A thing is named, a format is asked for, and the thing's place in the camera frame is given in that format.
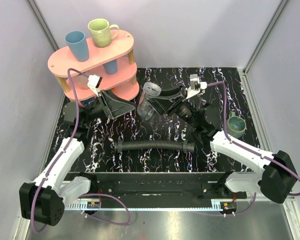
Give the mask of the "clear plastic canister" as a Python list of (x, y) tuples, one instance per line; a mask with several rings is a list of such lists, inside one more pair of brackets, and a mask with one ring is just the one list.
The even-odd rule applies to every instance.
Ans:
[(155, 83), (146, 82), (143, 85), (142, 93), (137, 106), (137, 114), (144, 122), (149, 122), (155, 117), (155, 109), (149, 103), (148, 99), (158, 97), (162, 89)]

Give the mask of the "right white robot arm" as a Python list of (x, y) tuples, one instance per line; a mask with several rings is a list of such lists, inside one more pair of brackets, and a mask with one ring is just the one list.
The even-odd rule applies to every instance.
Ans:
[(291, 195), (297, 182), (297, 171), (288, 153), (265, 151), (230, 137), (220, 129), (220, 111), (207, 103), (198, 109), (188, 99), (201, 93), (178, 85), (168, 90), (152, 84), (152, 92), (145, 98), (154, 112), (160, 115), (177, 115), (194, 128), (193, 137), (204, 149), (226, 155), (250, 168), (251, 172), (227, 173), (219, 180), (218, 195), (229, 198), (237, 192), (262, 193), (269, 200), (282, 204)]

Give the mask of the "dark blue cup bottom shelf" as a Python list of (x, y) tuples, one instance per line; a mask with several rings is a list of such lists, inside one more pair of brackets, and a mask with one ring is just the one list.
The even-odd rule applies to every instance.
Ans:
[(92, 99), (86, 99), (86, 100), (82, 100), (81, 101), (81, 105), (83, 108), (91, 108), (95, 105), (96, 99), (92, 98)]

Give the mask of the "blue cup middle shelf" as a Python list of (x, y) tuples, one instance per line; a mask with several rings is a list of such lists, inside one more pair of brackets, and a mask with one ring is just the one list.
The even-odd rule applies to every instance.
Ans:
[(115, 73), (117, 73), (118, 71), (118, 65), (117, 65), (117, 60), (114, 59), (114, 60), (111, 60), (107, 63), (104, 63), (103, 64), (103, 67), (105, 69), (105, 72), (108, 74), (108, 75), (114, 75)]

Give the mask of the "pink three-tier wooden shelf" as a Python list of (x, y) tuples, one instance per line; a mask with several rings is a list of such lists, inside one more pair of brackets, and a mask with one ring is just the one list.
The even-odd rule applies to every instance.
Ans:
[[(74, 68), (83, 73), (102, 77), (100, 90), (112, 90), (119, 98), (132, 100), (139, 93), (137, 82), (137, 64), (134, 60), (134, 38), (131, 33), (120, 30), (112, 43), (104, 48), (96, 47), (91, 38), (86, 39), (89, 59), (77, 61), (69, 47), (55, 51), (48, 59), (47, 66), (61, 85), (65, 96), (75, 101), (73, 89), (68, 77), (68, 69)], [(117, 61), (117, 73), (107, 74), (103, 64)]]

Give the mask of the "white faceted cup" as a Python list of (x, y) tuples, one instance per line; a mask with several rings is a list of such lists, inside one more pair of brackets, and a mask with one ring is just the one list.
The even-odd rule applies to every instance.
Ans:
[(75, 77), (76, 84), (80, 89), (83, 89), (83, 90), (89, 89), (89, 86), (88, 86), (89, 75), (90, 75), (89, 73), (85, 72), (84, 74), (79, 74)]

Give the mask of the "teal ceramic cup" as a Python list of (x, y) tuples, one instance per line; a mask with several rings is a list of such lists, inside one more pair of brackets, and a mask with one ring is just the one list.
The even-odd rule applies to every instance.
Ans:
[(234, 111), (230, 112), (226, 127), (227, 133), (236, 139), (242, 137), (247, 129), (245, 120), (240, 116), (237, 116)]

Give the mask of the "blue plastic tumbler on top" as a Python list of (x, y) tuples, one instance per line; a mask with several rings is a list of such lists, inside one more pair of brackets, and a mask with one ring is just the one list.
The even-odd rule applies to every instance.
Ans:
[(82, 31), (71, 31), (64, 39), (77, 61), (85, 62), (89, 59), (90, 54), (86, 35)]

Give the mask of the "green ceramic mug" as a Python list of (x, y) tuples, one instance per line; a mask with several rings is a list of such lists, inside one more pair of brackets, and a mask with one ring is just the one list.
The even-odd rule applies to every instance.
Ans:
[(104, 18), (96, 18), (88, 23), (88, 29), (94, 45), (98, 48), (108, 47), (118, 35), (120, 27), (117, 24), (110, 25)]

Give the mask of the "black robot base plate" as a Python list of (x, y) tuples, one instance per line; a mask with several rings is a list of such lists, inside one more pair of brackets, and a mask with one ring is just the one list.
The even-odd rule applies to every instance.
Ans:
[(89, 193), (109, 194), (129, 209), (208, 208), (212, 200), (247, 199), (223, 185), (225, 173), (97, 172), (84, 173)]

